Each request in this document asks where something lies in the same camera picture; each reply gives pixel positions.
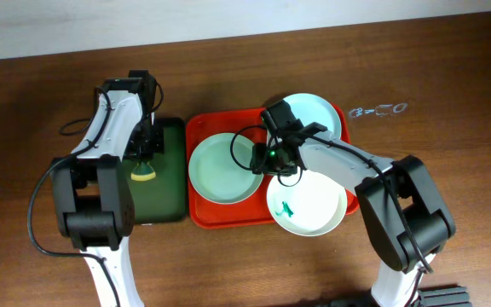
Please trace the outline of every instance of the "red tray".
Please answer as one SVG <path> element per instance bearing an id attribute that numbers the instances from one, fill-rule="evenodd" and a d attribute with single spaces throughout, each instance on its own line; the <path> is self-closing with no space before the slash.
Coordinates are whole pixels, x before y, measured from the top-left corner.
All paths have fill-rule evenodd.
<path id="1" fill-rule="evenodd" d="M 342 140 L 349 143 L 349 133 L 344 121 L 344 114 L 338 107 L 332 105 L 337 110 L 340 122 L 342 123 Z M 206 138 L 218 133 L 231 132 L 236 133 L 238 130 L 248 125 L 261 125 L 261 111 L 263 107 L 227 111 L 218 113 L 205 113 L 193 117 L 187 123 L 187 162 L 190 160 L 194 149 Z M 261 129 L 249 129 L 243 133 L 243 136 L 253 142 L 266 142 L 266 131 Z M 206 200 L 194 190 L 190 179 L 188 180 L 188 205 L 190 215 L 193 221 L 205 229 L 220 229 L 236 226 L 258 225 L 264 223 L 274 223 L 270 215 L 266 202 L 266 191 L 269 187 L 271 176 L 265 176 L 259 189 L 247 200 L 231 206 L 218 205 Z M 348 196 L 348 209 L 346 215 L 349 215 L 359 208 L 357 198 L 346 191 Z"/>

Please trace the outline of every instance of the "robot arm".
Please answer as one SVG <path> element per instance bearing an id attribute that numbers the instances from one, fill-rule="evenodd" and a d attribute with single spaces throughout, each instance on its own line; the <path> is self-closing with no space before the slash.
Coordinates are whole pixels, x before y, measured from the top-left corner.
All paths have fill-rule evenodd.
<path id="1" fill-rule="evenodd" d="M 413 156 L 399 161 L 377 157 L 340 141 L 316 123 L 304 127 L 285 101 L 268 107 L 261 116 L 270 135 L 279 142 L 268 144 L 272 153 L 268 155 L 263 154 L 267 144 L 254 145 L 254 172 L 289 176 L 300 167 L 319 172 L 355 194 L 371 244 L 382 259 L 371 291 L 374 301 L 381 306 L 402 307 L 415 298 L 414 284 L 421 279 L 420 271 L 426 269 L 420 259 L 428 264 L 456 230 L 424 164 Z M 389 185 L 382 182 L 373 165 Z M 401 211 L 394 205 L 388 186 L 403 199 L 412 197 L 413 203 Z M 417 244 L 422 257 L 413 244 Z"/>
<path id="2" fill-rule="evenodd" d="M 88 132 L 73 153 L 90 150 L 51 173 L 58 228 L 81 253 L 105 259 L 108 275 L 93 258 L 85 258 L 94 278 L 102 307 L 117 305 L 111 279 L 121 306 L 143 306 L 130 263 L 128 236 L 135 222 L 134 202 L 122 159 L 151 159 L 164 150 L 162 130 L 156 130 L 151 110 L 156 80 L 147 71 L 130 71 L 128 78 L 108 79 L 102 88 L 110 100 L 99 96 L 99 107 Z M 107 124 L 103 122 L 108 115 Z M 82 190 L 97 184 L 98 195 Z"/>

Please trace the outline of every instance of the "wooden table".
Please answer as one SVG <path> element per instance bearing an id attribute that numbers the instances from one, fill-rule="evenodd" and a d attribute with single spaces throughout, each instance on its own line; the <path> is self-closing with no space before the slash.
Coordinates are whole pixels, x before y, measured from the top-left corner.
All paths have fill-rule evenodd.
<path id="1" fill-rule="evenodd" d="M 94 86 L 137 68 L 164 86 L 161 113 L 186 120 L 296 92 L 325 97 L 346 114 L 406 103 L 396 116 L 347 115 L 352 142 L 425 162 L 458 233 L 422 286 L 468 286 L 476 306 L 491 306 L 491 13 L 0 61 L 0 306 L 98 305 L 83 260 L 33 249 L 27 200 L 51 159 L 81 139 L 58 136 L 58 128 L 90 115 Z M 40 242 L 71 251 L 56 228 L 49 184 L 36 206 Z M 315 238 L 276 224 L 136 227 L 130 256 L 147 306 L 336 298 L 368 289 L 379 265 L 360 212 Z"/>

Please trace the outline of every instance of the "green tray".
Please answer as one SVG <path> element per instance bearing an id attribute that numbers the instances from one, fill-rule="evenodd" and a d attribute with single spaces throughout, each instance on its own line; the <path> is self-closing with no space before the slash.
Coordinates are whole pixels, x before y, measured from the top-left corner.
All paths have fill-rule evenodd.
<path id="1" fill-rule="evenodd" d="M 165 152 L 155 153 L 150 164 L 157 176 L 137 182 L 130 178 L 136 162 L 125 159 L 124 171 L 136 208 L 136 224 L 168 223 L 183 219 L 188 212 L 185 124 L 181 119 L 156 119 L 164 129 Z"/>

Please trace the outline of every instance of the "white bowl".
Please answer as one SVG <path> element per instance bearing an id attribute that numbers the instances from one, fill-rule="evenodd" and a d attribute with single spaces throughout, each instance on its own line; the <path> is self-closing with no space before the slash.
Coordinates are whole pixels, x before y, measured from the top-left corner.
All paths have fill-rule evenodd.
<path id="1" fill-rule="evenodd" d="M 193 188 L 205 199 L 221 205 L 246 200 L 263 181 L 263 175 L 241 169 L 230 156 L 234 133 L 221 133 L 206 138 L 194 149 L 188 161 L 188 177 Z M 234 157 L 249 166 L 253 142 L 244 136 L 234 141 Z"/>
<path id="2" fill-rule="evenodd" d="M 297 174 L 282 177 L 281 181 L 292 185 L 298 178 Z M 313 171 L 304 171 L 300 182 L 290 188 L 281 185 L 277 177 L 272 178 L 266 201 L 270 214 L 281 227 L 303 236 L 333 230 L 344 218 L 348 205 L 344 187 Z"/>
<path id="3" fill-rule="evenodd" d="M 342 123 L 337 110 L 325 99 L 307 93 L 289 95 L 283 99 L 289 103 L 293 115 L 303 123 L 304 127 L 318 123 L 327 127 L 337 138 L 342 135 Z"/>

